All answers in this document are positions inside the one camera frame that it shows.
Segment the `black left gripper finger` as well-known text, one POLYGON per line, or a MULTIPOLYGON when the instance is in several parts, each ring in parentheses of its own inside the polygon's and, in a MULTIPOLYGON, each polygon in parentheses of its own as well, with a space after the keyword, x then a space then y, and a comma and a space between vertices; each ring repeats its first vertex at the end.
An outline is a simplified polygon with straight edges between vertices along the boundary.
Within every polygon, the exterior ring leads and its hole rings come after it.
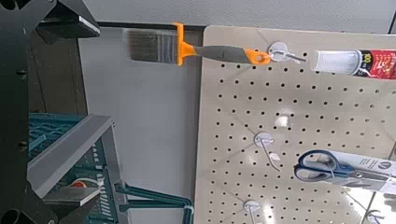
POLYGON ((83 0, 56 0, 55 7, 35 28, 47 44, 60 39, 98 37, 100 26, 83 0))
POLYGON ((99 198, 99 188, 65 187, 49 193, 43 201, 57 215, 57 224, 85 224, 99 198))

